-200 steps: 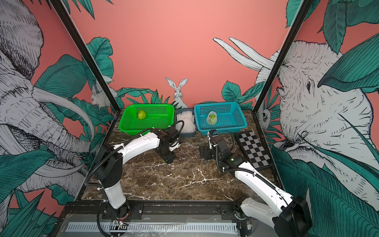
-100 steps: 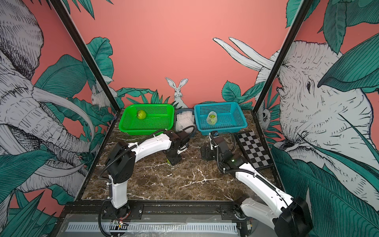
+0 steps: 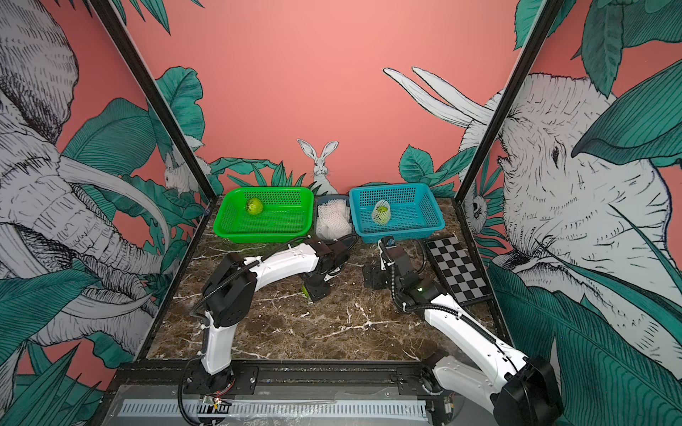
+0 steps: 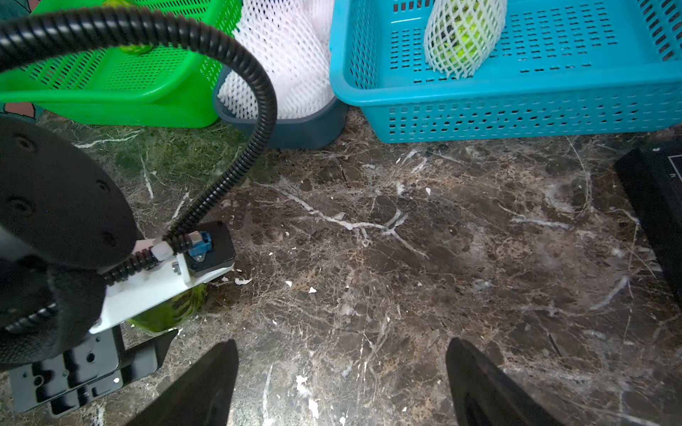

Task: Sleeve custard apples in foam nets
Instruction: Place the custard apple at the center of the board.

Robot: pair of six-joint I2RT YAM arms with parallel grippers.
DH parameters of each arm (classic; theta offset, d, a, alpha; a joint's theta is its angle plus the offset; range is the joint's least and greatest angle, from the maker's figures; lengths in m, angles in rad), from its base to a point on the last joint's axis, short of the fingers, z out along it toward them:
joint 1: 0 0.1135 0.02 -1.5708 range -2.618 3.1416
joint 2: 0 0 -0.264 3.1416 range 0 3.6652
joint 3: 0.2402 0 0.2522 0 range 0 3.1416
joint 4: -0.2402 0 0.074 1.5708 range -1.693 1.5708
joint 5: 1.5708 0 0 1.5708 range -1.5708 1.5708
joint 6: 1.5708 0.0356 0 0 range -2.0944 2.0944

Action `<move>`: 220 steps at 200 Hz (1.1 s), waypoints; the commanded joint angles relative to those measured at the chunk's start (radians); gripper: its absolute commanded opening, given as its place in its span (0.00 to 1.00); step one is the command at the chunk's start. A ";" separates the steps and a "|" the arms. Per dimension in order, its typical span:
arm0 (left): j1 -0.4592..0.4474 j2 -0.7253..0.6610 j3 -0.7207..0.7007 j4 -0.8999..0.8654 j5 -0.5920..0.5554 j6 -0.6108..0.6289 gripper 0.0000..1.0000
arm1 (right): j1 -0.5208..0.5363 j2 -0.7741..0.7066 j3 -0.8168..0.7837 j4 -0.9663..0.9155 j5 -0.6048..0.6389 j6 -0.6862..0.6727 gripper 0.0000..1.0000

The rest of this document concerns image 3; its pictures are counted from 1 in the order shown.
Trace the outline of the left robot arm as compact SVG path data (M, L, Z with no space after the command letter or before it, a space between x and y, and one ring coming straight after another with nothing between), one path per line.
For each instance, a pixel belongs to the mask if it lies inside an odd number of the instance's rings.
M312 302L330 294L330 280L343 270L358 237L348 234L323 241L312 235L282 243L270 254L225 255L190 311L200 321L202 349L190 360L179 391L221 397L236 383L232 348L237 325L248 315L254 295L264 287L298 276Z

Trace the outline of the custard apple with dark spots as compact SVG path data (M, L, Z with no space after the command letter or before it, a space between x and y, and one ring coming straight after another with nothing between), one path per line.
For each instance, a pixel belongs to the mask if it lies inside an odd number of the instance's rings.
M373 211L373 220L380 225L388 223L391 217L389 209L385 206L379 206Z

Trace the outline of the white foam net sleeve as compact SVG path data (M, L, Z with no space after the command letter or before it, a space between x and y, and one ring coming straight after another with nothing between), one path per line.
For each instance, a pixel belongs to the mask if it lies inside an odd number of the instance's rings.
M386 200L378 201L375 204L370 216L375 224L387 225L391 219L391 209L389 202Z

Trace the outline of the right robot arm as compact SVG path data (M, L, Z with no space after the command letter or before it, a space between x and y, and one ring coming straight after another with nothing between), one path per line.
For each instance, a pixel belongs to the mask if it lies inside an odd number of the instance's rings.
M440 284L423 278L391 236L378 242L379 260L366 285L389 289L399 312L415 314L458 346L468 367L446 355L429 368L429 384L456 392L490 412L499 425L554 425L564 404L550 362L531 358L484 328Z

